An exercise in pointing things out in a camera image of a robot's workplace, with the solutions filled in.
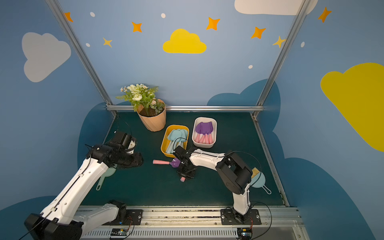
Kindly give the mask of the right circuit board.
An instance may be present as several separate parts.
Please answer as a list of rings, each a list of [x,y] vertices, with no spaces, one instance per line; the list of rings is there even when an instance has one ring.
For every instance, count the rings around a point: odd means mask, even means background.
[[[253,231],[250,228],[237,228],[237,240],[251,240]]]

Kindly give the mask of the purple pointed shovel pink handle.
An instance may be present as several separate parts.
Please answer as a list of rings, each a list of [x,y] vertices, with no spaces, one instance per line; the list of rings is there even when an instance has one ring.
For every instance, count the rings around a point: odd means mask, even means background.
[[[196,143],[199,143],[199,130],[200,130],[200,126],[199,126],[199,123],[196,125],[196,128],[195,128],[195,132],[196,132],[196,137],[195,137],[195,142]]]

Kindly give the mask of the aluminium rail front frame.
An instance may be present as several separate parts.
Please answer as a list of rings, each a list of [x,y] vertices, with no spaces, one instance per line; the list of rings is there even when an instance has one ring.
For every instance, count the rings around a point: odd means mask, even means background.
[[[81,206],[76,216],[98,209],[101,206]],[[220,210],[214,207],[155,207],[129,206],[127,209],[143,210],[139,226],[100,226],[82,240],[112,240],[111,230],[129,229],[125,239],[114,240],[237,240],[237,228],[250,228],[255,240],[308,240],[306,226],[299,210],[285,207],[256,206],[261,225],[222,225]]]

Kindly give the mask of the left aluminium frame post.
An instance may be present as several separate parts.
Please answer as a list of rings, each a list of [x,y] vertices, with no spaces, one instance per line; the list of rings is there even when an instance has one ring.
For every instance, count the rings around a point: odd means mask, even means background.
[[[99,76],[98,76],[96,70],[94,69],[91,61],[89,60],[89,58],[88,58],[85,50],[83,49],[78,37],[76,36],[75,31],[71,27],[70,22],[67,20],[67,17],[65,16],[65,13],[63,12],[63,9],[62,9],[59,1],[46,0],[46,3],[49,6],[49,8],[51,9],[55,18],[57,19],[63,32],[65,33],[65,35],[69,39],[75,52],[77,53],[78,57],[80,58],[84,68],[86,69],[87,73],[89,74],[91,80],[93,81],[95,87],[99,91],[104,102],[106,103],[106,106],[108,107],[109,105],[113,105],[113,102],[112,102],[109,94],[107,93],[106,88],[104,87],[101,79],[99,78]]]

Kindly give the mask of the right aluminium frame post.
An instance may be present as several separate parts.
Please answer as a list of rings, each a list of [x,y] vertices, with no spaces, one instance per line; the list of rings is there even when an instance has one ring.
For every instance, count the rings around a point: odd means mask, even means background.
[[[258,99],[258,102],[256,104],[256,106],[258,108],[260,108],[261,110],[253,111],[253,113],[252,113],[253,120],[256,120],[259,112],[261,112],[264,109],[264,103],[268,97],[268,94],[269,94],[274,82],[277,79],[277,76],[278,76],[278,74],[279,74],[279,72],[280,72],[280,70],[281,70],[281,68],[285,62],[286,57],[288,56],[288,53],[289,53],[289,51],[290,51],[290,49],[291,49],[291,47],[292,47],[292,45],[296,39],[297,34],[300,31],[300,28],[301,28],[307,14],[308,14],[308,9],[310,8],[310,5],[312,2],[313,1],[310,1],[310,0],[302,1],[301,5],[299,7],[298,13],[295,16],[294,21],[291,25],[291,28],[287,34],[286,41],[279,52],[278,58],[274,64],[274,67],[271,71],[271,74],[268,77],[267,82],[264,85],[264,88],[263,88],[263,90],[260,94],[260,97]]]

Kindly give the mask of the white plastic storage box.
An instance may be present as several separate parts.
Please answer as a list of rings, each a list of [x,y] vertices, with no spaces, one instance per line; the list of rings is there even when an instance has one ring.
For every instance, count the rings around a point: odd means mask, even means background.
[[[217,121],[206,117],[196,118],[192,140],[198,148],[212,148],[217,141]]]

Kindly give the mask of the aluminium frame post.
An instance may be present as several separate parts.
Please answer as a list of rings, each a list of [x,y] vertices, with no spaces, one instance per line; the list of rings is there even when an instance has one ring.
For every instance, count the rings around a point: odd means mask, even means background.
[[[67,20],[67,17],[65,16],[65,13],[63,12],[63,9],[62,9],[59,1],[46,0],[46,3],[49,6],[49,8],[51,9],[55,18],[57,19],[63,32],[65,33],[65,35],[69,39],[75,52],[77,53],[78,57],[80,58],[84,68],[86,69],[87,73],[89,74],[91,80],[93,81],[95,87],[99,91],[104,102],[106,103],[106,106],[108,107],[109,105],[113,105],[113,102],[112,102],[109,94],[107,93],[106,88],[104,87],[101,79],[99,78],[99,76],[98,76],[96,70],[94,69],[91,61],[89,60],[89,58],[88,58],[85,50],[83,49],[78,37],[76,36],[75,31],[71,27],[70,22]]]
[[[296,39],[297,34],[300,31],[300,28],[301,28],[307,14],[308,14],[308,9],[310,8],[310,5],[312,2],[313,1],[310,1],[310,0],[302,1],[301,5],[299,7],[298,13],[295,16],[294,21],[291,25],[291,28],[287,34],[286,41],[279,52],[278,58],[274,64],[274,67],[271,71],[271,74],[268,77],[267,82],[264,85],[264,88],[263,88],[263,90],[260,94],[260,97],[258,99],[258,102],[256,104],[256,106],[258,108],[260,108],[261,110],[253,111],[253,113],[252,113],[253,120],[256,120],[259,112],[261,112],[264,109],[264,103],[268,97],[268,94],[269,94],[274,82],[277,79],[277,76],[278,76],[278,74],[279,74],[279,72],[280,72],[280,70],[281,70],[281,68],[285,62],[286,57],[288,56],[288,53],[289,53],[289,51],[290,51],[290,49],[291,49],[291,47],[292,47],[292,45]]]

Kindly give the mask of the yellow plastic storage box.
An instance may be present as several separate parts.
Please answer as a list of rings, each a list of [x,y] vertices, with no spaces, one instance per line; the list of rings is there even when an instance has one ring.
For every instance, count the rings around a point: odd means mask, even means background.
[[[185,129],[188,131],[188,137],[189,137],[189,133],[190,133],[190,130],[188,127],[186,126],[182,126],[182,125],[170,125],[167,127],[166,129],[166,133],[164,135],[164,138],[163,138],[163,142],[162,142],[162,145],[161,145],[161,151],[162,153],[168,157],[168,158],[174,158],[174,154],[167,154],[166,151],[167,151],[167,148],[168,148],[168,145],[170,143],[170,140],[169,140],[169,134],[173,131],[173,130],[176,130],[176,129]],[[188,145],[188,140],[185,142],[185,145],[184,145],[184,149],[186,150],[187,149],[187,145]]]

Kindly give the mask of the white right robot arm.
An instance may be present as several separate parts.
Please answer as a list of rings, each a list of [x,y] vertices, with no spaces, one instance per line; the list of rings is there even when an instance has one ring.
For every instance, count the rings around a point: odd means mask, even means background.
[[[226,188],[233,193],[235,213],[245,216],[249,212],[251,206],[249,188],[253,172],[235,152],[218,154],[195,147],[189,150],[176,147],[174,155],[181,161],[177,173],[182,182],[192,180],[197,167],[214,170]]]

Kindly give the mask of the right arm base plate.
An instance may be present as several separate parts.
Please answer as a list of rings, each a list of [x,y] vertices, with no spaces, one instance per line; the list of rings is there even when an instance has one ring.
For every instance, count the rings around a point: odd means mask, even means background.
[[[220,210],[222,225],[261,225],[261,217],[256,209],[249,209],[245,215],[241,215],[232,208]]]

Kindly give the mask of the potted white flower plant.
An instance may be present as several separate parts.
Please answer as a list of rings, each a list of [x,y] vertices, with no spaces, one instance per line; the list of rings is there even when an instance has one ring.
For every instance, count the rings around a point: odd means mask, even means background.
[[[130,102],[139,115],[144,126],[151,132],[159,132],[166,125],[166,104],[156,97],[159,87],[144,84],[124,86],[120,89],[122,96],[116,98]]]

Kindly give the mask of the circuit board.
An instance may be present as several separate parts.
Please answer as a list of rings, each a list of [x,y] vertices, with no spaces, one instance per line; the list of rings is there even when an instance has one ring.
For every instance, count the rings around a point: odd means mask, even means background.
[[[253,231],[250,228],[237,228],[237,240],[251,240]]]
[[[125,239],[129,235],[129,229],[112,229],[110,239]]]

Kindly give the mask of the light blue pointed shovel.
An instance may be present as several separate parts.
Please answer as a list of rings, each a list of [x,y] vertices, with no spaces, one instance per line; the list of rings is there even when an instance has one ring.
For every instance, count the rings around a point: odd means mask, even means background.
[[[185,142],[188,140],[188,131],[185,129],[181,129],[182,138],[180,139],[180,146],[184,148]]]

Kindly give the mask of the blue hand brush tan bristles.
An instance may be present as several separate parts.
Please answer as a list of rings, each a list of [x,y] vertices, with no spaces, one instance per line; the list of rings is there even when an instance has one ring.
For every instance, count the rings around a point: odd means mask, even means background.
[[[272,191],[266,186],[265,175],[257,168],[252,169],[250,186],[257,189],[263,189],[268,195],[272,194]]]

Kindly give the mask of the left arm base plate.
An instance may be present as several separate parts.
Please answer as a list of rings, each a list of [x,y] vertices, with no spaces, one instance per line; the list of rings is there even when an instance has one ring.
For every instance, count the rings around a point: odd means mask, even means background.
[[[113,221],[105,223],[104,226],[139,226],[141,224],[142,217],[143,210],[126,209],[122,213],[119,212],[117,217]]]

